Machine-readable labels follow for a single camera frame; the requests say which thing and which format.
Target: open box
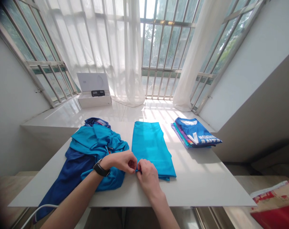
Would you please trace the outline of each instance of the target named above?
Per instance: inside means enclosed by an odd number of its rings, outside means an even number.
[[[77,73],[81,94],[78,101],[82,108],[107,106],[112,104],[106,73]],[[104,96],[92,97],[91,91],[104,90]]]

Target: white sheer curtain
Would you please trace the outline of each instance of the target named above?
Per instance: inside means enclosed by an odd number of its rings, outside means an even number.
[[[173,104],[180,111],[191,111],[190,94],[204,59],[220,29],[231,0],[205,0],[182,69]]]
[[[77,72],[106,72],[112,99],[143,104],[139,1],[36,1],[46,26],[79,86]]]

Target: white tiled floor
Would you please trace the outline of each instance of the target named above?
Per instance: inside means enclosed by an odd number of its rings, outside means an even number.
[[[172,101],[146,100],[143,105],[135,108],[127,107],[113,101],[112,105],[82,109],[78,103],[78,96],[70,99],[55,109],[50,109],[25,122],[23,125],[50,127],[81,127],[84,120],[98,117],[105,121],[144,121],[173,123],[177,117],[197,118],[210,132],[214,130],[200,117],[192,112],[181,112],[174,108]]]

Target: red paper bag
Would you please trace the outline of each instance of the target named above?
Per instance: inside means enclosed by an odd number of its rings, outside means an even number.
[[[289,229],[289,181],[253,200],[258,206],[250,214],[264,229]]]

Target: black smartwatch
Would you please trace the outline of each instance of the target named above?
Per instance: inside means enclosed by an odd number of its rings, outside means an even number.
[[[110,174],[110,169],[109,170],[105,170],[104,168],[102,168],[100,166],[100,162],[102,161],[102,158],[93,166],[93,169],[100,175],[103,177],[107,177]]]

